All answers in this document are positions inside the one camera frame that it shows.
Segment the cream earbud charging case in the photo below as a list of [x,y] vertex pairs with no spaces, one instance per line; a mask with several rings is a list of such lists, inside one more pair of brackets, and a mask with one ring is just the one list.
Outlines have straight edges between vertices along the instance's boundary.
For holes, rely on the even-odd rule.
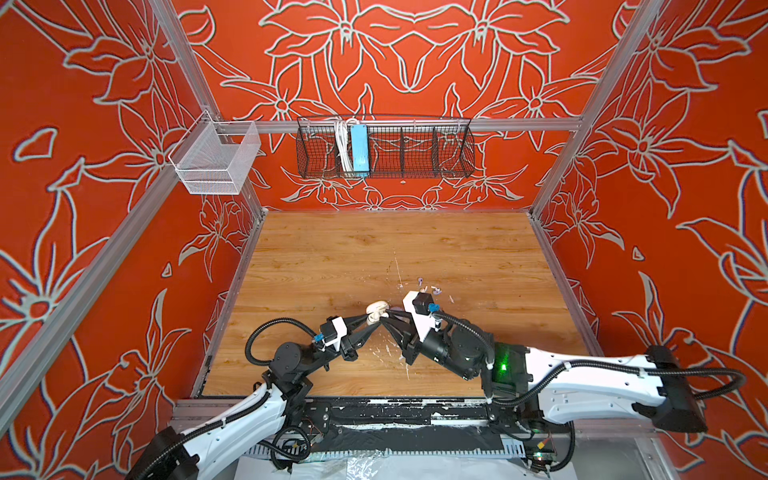
[[390,305],[388,302],[380,300],[376,301],[374,303],[369,304],[366,307],[366,323],[369,325],[373,325],[378,323],[382,318],[387,318],[388,314],[387,311],[390,308]]

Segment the light blue power strip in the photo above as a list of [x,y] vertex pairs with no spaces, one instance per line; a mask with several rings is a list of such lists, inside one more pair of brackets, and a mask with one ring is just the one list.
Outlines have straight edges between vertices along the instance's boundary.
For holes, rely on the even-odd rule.
[[364,124],[350,126],[352,146],[353,171],[360,177],[366,177],[370,172],[368,128]]

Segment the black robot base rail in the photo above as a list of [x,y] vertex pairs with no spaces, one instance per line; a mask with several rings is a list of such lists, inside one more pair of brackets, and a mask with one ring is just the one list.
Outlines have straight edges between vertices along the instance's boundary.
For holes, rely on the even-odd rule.
[[293,409],[277,445],[310,460],[353,456],[439,456],[554,464],[567,428],[526,418],[481,398],[315,397]]

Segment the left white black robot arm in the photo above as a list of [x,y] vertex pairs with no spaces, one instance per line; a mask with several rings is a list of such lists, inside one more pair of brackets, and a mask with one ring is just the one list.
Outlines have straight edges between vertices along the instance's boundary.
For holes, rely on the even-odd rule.
[[[270,360],[252,353],[259,335],[288,324],[311,337],[311,343],[283,343]],[[128,479],[211,479],[251,447],[269,452],[278,468],[306,460],[312,449],[310,434],[301,427],[306,396],[312,388],[308,376],[328,370],[336,358],[355,361],[357,350],[378,328],[370,314],[331,317],[314,331],[293,318],[265,322],[249,336],[245,354],[249,363],[266,371],[254,392],[196,428],[177,432],[168,427],[152,439],[129,473]]]

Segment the clear plastic wall bin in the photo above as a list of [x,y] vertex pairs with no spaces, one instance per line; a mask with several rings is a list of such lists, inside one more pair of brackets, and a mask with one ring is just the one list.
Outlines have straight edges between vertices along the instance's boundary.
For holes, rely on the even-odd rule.
[[255,122],[220,122],[203,112],[169,154],[169,161],[190,194],[237,195],[261,144]]

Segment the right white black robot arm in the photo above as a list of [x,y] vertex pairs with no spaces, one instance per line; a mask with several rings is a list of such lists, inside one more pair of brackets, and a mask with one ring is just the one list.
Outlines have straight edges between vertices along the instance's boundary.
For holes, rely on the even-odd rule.
[[641,355],[564,355],[494,340],[434,304],[420,311],[370,308],[407,364],[423,356],[458,377],[481,382],[489,404],[564,425],[586,419],[646,418],[660,430],[704,433],[704,401],[739,390],[746,376],[730,368],[682,368],[665,347]]

